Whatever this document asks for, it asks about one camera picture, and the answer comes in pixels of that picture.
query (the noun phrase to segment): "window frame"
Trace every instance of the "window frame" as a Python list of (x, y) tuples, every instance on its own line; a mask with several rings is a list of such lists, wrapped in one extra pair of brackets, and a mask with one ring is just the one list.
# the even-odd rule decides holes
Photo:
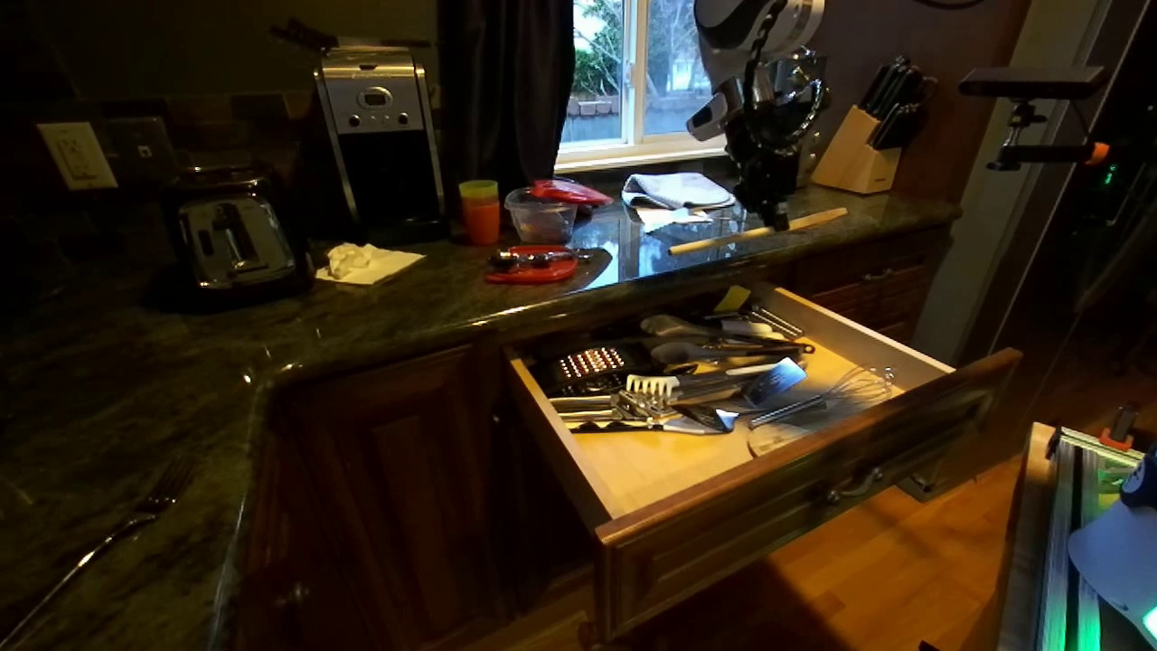
[(621, 139), (607, 143), (562, 143), (555, 151), (555, 175), (688, 164), (727, 157), (721, 139), (694, 143), (684, 134), (644, 134), (648, 118), (648, 50), (652, 50), (652, 0), (621, 0)]

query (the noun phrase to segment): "bowl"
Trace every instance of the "bowl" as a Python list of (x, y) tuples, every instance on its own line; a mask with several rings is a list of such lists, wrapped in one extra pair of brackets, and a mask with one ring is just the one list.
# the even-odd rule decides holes
[(506, 192), (506, 214), (517, 241), (562, 246), (574, 232), (577, 205), (533, 200), (526, 187)]

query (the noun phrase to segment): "light switch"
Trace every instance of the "light switch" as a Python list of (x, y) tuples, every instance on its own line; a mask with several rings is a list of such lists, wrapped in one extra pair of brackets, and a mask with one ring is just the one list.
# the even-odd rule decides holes
[(114, 187), (114, 175), (91, 124), (36, 124), (36, 132), (72, 192)]

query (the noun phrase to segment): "window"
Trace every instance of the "window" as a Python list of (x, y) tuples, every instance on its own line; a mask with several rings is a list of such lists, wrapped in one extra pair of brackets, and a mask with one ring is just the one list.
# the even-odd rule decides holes
[(555, 170), (719, 157), (688, 118), (709, 105), (694, 0), (574, 0), (574, 79)]

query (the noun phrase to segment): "paper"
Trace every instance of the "paper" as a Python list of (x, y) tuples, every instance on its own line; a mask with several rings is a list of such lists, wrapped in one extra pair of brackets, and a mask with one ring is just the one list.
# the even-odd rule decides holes
[(424, 252), (338, 241), (326, 252), (326, 261), (329, 263), (315, 273), (318, 284), (371, 287), (413, 269), (424, 261)]
[(1157, 509), (1112, 503), (1078, 527), (1065, 545), (1078, 575), (1157, 643), (1147, 625), (1147, 614), (1157, 610)]
[(621, 185), (621, 200), (624, 202), (652, 202), (652, 205), (702, 205), (702, 211), (714, 211), (714, 205), (729, 205), (732, 194), (709, 180), (705, 175), (627, 175)]
[(644, 232), (661, 232), (670, 226), (709, 226), (709, 211), (666, 211), (666, 205), (632, 205), (638, 218)]

